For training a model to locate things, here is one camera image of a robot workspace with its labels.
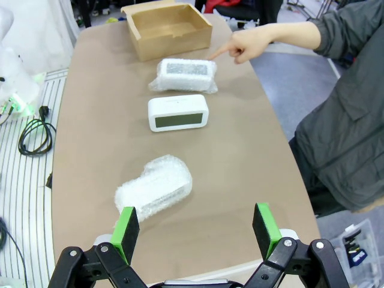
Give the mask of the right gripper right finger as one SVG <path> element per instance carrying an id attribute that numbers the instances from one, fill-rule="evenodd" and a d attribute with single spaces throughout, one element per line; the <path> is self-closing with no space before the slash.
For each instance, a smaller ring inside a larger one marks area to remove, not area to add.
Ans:
<path id="1" fill-rule="evenodd" d="M 286 275 L 297 275 L 304 287 L 349 287 L 327 239 L 307 245 L 283 237 L 267 203 L 255 204 L 252 226 L 263 262 L 244 287 L 278 287 Z"/>

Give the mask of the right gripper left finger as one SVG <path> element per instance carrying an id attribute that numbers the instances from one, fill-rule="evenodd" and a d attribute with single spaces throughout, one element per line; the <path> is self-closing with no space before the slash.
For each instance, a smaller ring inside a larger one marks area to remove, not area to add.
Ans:
<path id="1" fill-rule="evenodd" d="M 131 266 L 139 230 L 136 209 L 125 207 L 111 240 L 87 251 L 74 246 L 62 250 L 48 286 L 94 287 L 109 280 L 113 287 L 146 287 Z"/>

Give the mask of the person left hand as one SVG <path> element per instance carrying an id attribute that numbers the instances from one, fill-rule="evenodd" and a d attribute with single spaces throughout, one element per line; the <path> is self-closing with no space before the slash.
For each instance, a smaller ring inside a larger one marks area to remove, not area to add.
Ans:
<path id="1" fill-rule="evenodd" d="M 256 58 L 274 40 L 273 28 L 274 25 L 263 25 L 253 29 L 236 31 L 227 42 L 208 57 L 208 60 L 212 61 L 224 53 L 228 53 L 235 64 L 243 64 Z"/>

